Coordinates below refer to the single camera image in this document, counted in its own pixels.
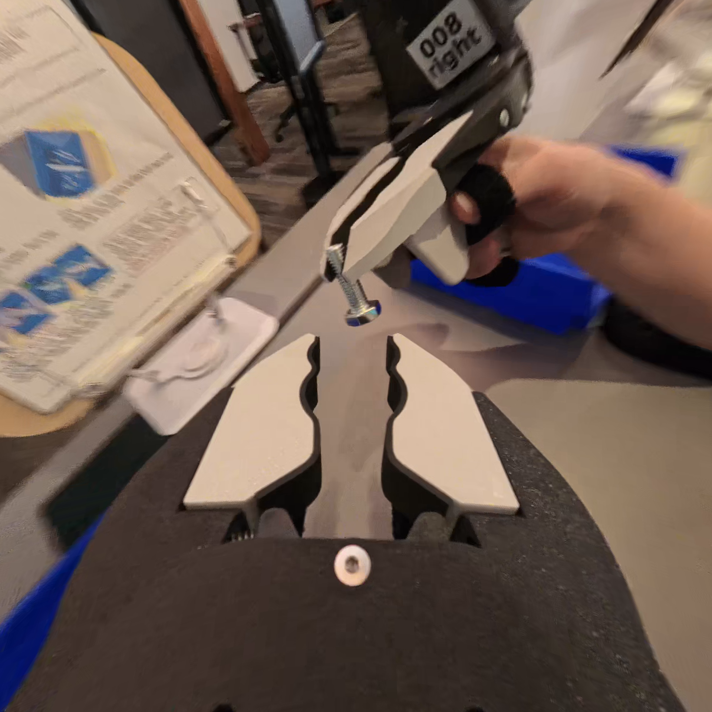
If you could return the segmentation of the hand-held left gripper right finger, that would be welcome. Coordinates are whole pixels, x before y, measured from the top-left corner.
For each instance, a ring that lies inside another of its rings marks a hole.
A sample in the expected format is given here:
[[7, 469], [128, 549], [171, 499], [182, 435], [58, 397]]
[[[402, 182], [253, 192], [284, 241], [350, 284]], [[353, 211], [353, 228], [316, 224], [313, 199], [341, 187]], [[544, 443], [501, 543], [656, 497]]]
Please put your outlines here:
[[475, 394], [403, 334], [388, 336], [384, 495], [392, 529], [432, 512], [455, 528], [468, 515], [516, 515], [520, 503]]

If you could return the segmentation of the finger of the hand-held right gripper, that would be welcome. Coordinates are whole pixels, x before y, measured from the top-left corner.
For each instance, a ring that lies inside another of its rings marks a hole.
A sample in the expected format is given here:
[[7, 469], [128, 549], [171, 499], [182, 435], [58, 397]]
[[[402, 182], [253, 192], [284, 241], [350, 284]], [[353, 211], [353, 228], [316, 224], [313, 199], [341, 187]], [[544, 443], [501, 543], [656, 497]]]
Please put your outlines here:
[[377, 195], [350, 230], [344, 275], [360, 278], [406, 246], [440, 278], [463, 278], [468, 271], [464, 228], [451, 223], [446, 187], [433, 161], [470, 119], [450, 121], [422, 143], [395, 179]]
[[326, 248], [334, 244], [343, 245], [343, 271], [351, 281], [388, 269], [402, 243], [397, 227], [401, 214], [402, 158], [390, 150], [337, 209], [327, 229], [325, 282], [334, 282], [325, 258]]

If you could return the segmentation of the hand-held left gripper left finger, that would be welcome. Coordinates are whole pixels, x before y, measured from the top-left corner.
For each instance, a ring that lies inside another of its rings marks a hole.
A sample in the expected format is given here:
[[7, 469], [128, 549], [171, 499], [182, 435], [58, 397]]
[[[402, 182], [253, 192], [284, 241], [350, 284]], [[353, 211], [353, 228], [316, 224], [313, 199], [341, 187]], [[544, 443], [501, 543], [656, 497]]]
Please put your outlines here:
[[238, 379], [184, 495], [188, 511], [242, 512], [258, 522], [265, 497], [316, 464], [314, 410], [320, 339], [307, 333]]

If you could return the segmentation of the steel hex bolt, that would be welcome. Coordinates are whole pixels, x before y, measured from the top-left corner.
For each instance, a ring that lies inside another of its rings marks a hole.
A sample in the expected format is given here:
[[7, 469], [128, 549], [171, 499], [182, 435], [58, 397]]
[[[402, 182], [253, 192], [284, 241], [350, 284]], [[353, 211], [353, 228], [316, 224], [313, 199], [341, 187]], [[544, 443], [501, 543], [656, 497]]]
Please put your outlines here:
[[378, 300], [367, 298], [359, 280], [349, 280], [343, 273], [344, 249], [342, 244], [330, 245], [325, 250], [325, 258], [333, 280], [339, 285], [348, 304], [345, 322], [351, 327], [372, 323], [382, 312]]

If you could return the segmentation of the blue plastic bin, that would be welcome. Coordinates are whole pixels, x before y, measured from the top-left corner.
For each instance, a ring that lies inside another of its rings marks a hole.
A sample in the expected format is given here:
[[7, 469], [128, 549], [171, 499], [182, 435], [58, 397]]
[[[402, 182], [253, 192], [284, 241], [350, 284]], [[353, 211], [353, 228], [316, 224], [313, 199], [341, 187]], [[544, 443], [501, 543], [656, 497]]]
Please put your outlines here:
[[1, 622], [2, 711], [22, 687], [45, 645], [70, 579], [104, 516], [104, 513], [100, 514]]
[[421, 261], [411, 262], [411, 277], [412, 285], [484, 307], [552, 334], [587, 329], [611, 297], [609, 290], [561, 254], [521, 262], [514, 280], [503, 287], [489, 288], [466, 282], [449, 286]]

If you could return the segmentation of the person's right forearm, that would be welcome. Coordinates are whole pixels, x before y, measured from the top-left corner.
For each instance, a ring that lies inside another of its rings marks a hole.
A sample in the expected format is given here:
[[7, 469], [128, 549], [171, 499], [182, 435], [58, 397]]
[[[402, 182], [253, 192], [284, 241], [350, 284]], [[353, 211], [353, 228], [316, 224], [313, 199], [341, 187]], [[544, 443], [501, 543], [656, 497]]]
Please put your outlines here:
[[711, 209], [632, 163], [588, 169], [597, 212], [569, 255], [629, 307], [711, 348]]

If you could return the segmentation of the person's right hand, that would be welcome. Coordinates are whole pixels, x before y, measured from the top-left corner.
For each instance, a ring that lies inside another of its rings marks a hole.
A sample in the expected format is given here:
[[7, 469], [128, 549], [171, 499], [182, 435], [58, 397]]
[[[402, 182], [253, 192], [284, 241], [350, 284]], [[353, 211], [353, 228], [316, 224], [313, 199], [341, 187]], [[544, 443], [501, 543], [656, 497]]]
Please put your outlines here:
[[510, 136], [479, 163], [505, 178], [514, 213], [468, 251], [467, 279], [491, 273], [505, 247], [517, 260], [561, 253], [590, 271], [591, 239], [610, 203], [610, 165], [600, 151], [578, 144]]

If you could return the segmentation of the black easel display stand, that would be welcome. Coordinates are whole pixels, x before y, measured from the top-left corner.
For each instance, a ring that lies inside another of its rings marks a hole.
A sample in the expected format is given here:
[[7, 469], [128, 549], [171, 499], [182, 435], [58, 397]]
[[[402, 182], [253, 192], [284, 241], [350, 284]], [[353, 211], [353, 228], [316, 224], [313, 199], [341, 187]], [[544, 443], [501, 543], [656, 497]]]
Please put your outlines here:
[[316, 176], [301, 190], [313, 207], [345, 175], [331, 159], [351, 156], [337, 144], [316, 67], [326, 43], [310, 1], [258, 1], [262, 24], [296, 109]]

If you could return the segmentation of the wooden document board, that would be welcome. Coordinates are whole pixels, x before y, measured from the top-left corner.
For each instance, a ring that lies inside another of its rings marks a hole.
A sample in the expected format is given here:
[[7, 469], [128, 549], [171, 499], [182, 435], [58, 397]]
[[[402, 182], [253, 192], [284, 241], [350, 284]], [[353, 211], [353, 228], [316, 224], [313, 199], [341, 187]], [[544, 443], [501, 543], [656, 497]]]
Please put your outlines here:
[[[261, 225], [255, 209], [244, 193], [140, 62], [115, 42], [94, 32], [91, 35], [128, 81], [134, 85], [136, 91], [143, 96], [156, 116], [165, 123], [186, 155], [203, 173], [206, 181], [222, 195], [231, 210], [240, 217], [250, 231], [248, 238], [228, 260], [227, 272], [221, 281], [214, 281], [208, 286], [201, 287], [195, 296], [180, 298], [155, 322], [153, 331], [149, 332], [152, 338], [148, 343], [149, 349], [139, 353], [146, 359], [168, 343], [174, 333], [197, 314], [210, 291], [226, 288], [254, 262], [261, 245]], [[72, 427], [86, 418], [99, 401], [100, 396], [81, 397], [52, 414], [38, 414], [2, 395], [1, 438], [35, 437]]]

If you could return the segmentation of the black quilted cushion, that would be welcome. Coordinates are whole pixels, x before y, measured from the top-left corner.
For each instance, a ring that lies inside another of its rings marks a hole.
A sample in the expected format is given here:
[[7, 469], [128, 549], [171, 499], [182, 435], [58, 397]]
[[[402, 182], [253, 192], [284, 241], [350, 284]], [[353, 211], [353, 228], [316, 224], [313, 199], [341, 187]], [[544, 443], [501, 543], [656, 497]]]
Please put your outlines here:
[[604, 309], [600, 331], [622, 353], [662, 369], [711, 380], [711, 351], [687, 343], [638, 315], [618, 298]]

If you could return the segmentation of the printed instruction sheet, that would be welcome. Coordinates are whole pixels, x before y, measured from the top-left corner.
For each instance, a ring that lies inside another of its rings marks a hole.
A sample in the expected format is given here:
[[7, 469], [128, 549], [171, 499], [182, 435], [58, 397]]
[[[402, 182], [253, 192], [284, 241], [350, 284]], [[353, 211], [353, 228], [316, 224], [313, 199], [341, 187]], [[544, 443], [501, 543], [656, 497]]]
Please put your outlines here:
[[112, 389], [249, 234], [64, 2], [1, 2], [3, 395]]

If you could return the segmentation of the wooden post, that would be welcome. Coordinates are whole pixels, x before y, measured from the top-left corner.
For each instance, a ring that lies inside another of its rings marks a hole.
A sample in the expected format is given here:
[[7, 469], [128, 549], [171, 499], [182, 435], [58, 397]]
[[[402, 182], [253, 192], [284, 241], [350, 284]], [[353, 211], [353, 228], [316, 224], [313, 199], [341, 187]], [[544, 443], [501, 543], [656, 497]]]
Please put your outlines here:
[[200, 3], [198, 1], [180, 1], [179, 4], [207, 62], [218, 94], [234, 123], [236, 142], [250, 165], [262, 165], [271, 156], [270, 147], [248, 106], [245, 94], [239, 91], [230, 74]]

